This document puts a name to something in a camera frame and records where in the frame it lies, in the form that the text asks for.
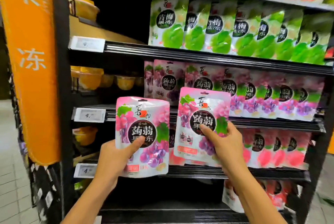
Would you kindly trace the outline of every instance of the store shelving unit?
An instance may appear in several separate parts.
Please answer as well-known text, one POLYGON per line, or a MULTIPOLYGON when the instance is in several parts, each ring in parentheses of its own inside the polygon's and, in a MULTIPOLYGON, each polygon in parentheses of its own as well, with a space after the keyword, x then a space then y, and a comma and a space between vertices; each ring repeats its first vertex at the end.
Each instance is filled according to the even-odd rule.
MULTIPOLYGON (((98 17, 98 23, 105 23, 105 28, 124 34, 128 31, 130 37, 143 42, 147 42, 148 22, 147 8, 151 0, 94 0, 100 8, 101 13, 98 17), (118 20, 116 16, 122 16, 128 19, 131 16, 130 10, 113 11, 114 7, 126 3, 141 2, 143 4, 142 11, 139 12, 140 21, 136 29, 133 31, 124 30, 124 24, 118 20)), ((334 7, 326 4, 314 4, 308 2, 300 2, 297 0, 262 0, 267 2, 281 3, 284 6, 302 7, 307 10, 315 11, 333 11, 334 7)), ((310 64, 299 64, 286 61, 265 60, 248 57, 233 57, 230 55, 191 52, 176 49, 164 49, 147 45, 125 44, 113 41, 106 41, 104 51, 102 53, 83 52, 77 50, 69 50, 69 5, 68 0, 53 0, 54 19, 56 30, 56 49, 58 64, 58 96, 59 96, 59 120, 61 133, 61 206, 62 216, 73 206, 76 193, 73 186, 73 141, 71 129, 76 122, 72 121, 73 109, 78 107, 95 107, 106 109, 105 123, 109 128, 113 128, 115 120, 115 104, 99 104, 94 97, 83 97, 80 94, 71 92, 71 76, 70 65, 100 67, 106 70, 120 71, 126 69, 128 71, 143 68, 145 59, 169 59, 177 61, 195 61, 212 65, 225 65, 233 67, 242 67, 256 70, 268 70, 286 72, 292 74, 304 74, 326 77, 325 89, 334 96, 334 72, 330 66, 318 66, 310 64)), ((329 101, 329 110, 334 109, 334 98, 329 101)), ((171 121, 175 121, 176 111, 171 110, 171 121)), ((327 152, 328 144, 331 138, 331 132, 334 127, 334 113, 327 112, 324 119, 315 120, 313 122, 287 121, 287 120, 264 120, 264 119, 230 119, 237 127, 241 128, 271 128, 271 129, 287 129, 312 132, 316 145, 311 161, 309 162, 308 171, 296 169, 261 169, 251 170, 253 175, 259 179, 277 179, 292 180, 303 186, 302 193, 299 197, 294 197, 294 202, 288 201, 288 207, 296 211, 296 216, 289 211, 282 212, 284 218, 293 223, 294 220, 298 224, 304 224, 311 200, 313 198, 317 181, 322 169, 322 165, 327 152)), ((114 137, 113 131, 108 135, 108 139, 114 137)), ((97 157, 86 159, 86 163, 96 163, 97 157)), ((248 223, 244 214, 231 211, 225 204, 221 202, 221 193, 223 188, 223 179, 226 175, 219 169, 213 167, 170 167, 170 171, 166 176, 153 178, 159 181, 160 187, 171 188, 170 184, 185 184, 186 188, 199 186, 200 191, 205 191, 205 196, 200 198, 192 198, 191 195, 184 191, 185 187, 180 187, 180 194, 186 200, 175 200, 175 198, 160 201, 155 199, 149 202, 149 199, 142 201, 141 194, 146 190, 139 192, 136 198, 122 199, 120 192, 127 190, 131 184, 126 179, 119 179, 118 189, 113 191, 111 196, 103 205, 100 215, 102 215, 102 223, 248 223), (207 187, 204 183, 200 183, 196 179, 206 179, 211 181, 213 186, 206 191, 207 187)), ((157 185, 148 179, 136 180, 138 187, 154 190, 157 185)), ((170 193, 170 197, 177 195, 177 192, 170 193)))

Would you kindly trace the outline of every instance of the orange aisle sign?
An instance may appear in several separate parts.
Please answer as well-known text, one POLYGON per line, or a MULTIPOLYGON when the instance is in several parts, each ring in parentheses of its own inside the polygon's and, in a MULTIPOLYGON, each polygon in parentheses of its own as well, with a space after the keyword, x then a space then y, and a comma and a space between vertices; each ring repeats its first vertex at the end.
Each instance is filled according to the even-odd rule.
POLYGON ((29 157, 60 160, 52 0, 0 0, 29 157))

